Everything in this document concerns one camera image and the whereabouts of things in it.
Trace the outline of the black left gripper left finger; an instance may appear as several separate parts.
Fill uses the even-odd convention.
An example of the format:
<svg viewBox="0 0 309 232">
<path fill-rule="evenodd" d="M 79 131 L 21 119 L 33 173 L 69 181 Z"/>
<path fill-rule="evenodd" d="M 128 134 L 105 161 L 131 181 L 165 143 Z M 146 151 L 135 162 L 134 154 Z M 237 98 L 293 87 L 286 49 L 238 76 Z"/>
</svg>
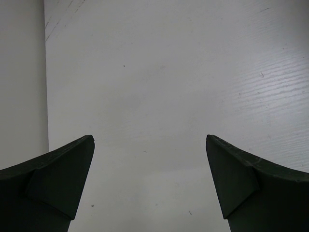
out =
<svg viewBox="0 0 309 232">
<path fill-rule="evenodd" d="M 2 232 L 66 232 L 76 217 L 95 150 L 85 135 L 0 172 Z"/>
</svg>

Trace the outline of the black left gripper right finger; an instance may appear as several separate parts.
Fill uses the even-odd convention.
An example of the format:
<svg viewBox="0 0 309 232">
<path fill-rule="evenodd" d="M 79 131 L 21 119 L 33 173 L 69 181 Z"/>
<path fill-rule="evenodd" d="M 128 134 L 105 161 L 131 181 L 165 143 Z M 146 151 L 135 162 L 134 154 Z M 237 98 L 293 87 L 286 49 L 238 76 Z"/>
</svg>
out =
<svg viewBox="0 0 309 232">
<path fill-rule="evenodd" d="M 232 232 L 307 232 L 309 174 L 243 151 L 215 135 L 206 152 Z"/>
</svg>

